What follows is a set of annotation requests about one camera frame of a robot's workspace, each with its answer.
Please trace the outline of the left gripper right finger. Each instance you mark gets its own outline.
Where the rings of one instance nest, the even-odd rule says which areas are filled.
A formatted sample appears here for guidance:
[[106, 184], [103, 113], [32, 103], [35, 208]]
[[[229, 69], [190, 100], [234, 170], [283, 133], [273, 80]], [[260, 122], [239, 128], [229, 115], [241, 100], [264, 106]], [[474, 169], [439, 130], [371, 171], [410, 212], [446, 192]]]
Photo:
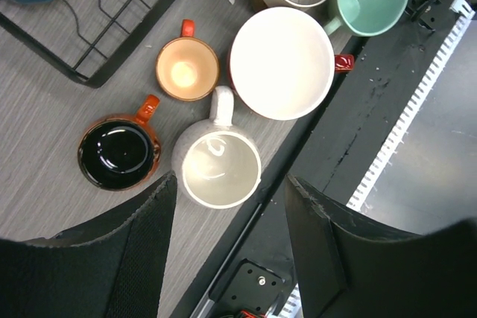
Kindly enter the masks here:
[[305, 317], [474, 317], [476, 219], [418, 235], [285, 179]]

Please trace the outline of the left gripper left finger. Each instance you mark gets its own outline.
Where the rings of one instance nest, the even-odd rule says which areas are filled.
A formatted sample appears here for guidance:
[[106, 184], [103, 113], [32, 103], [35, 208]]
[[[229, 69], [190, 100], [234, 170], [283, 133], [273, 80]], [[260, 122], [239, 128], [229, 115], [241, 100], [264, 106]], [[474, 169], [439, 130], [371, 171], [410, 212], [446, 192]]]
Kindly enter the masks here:
[[169, 171], [52, 238], [3, 238], [1, 316], [156, 317], [176, 202]]

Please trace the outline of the orange black mug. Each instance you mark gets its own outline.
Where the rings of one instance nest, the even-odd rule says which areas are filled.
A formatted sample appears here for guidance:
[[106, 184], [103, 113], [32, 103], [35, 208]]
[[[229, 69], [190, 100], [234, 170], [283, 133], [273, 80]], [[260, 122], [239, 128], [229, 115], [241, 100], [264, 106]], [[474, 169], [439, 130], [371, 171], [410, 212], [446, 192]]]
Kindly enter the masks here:
[[160, 100], [148, 95], [136, 114], [108, 115], [84, 133], [78, 165], [96, 187], [124, 191], [144, 182], [159, 165], [161, 144], [149, 121]]

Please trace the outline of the white mug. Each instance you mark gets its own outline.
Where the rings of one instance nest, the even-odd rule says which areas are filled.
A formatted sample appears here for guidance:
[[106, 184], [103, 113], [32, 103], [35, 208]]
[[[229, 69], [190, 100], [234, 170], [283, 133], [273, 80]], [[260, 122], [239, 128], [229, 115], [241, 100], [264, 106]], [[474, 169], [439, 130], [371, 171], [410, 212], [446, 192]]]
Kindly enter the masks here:
[[233, 111], [232, 89], [216, 87], [208, 119], [184, 130], [172, 151], [178, 191], [209, 209], [241, 205], [261, 181], [259, 151], [249, 135], [233, 125]]

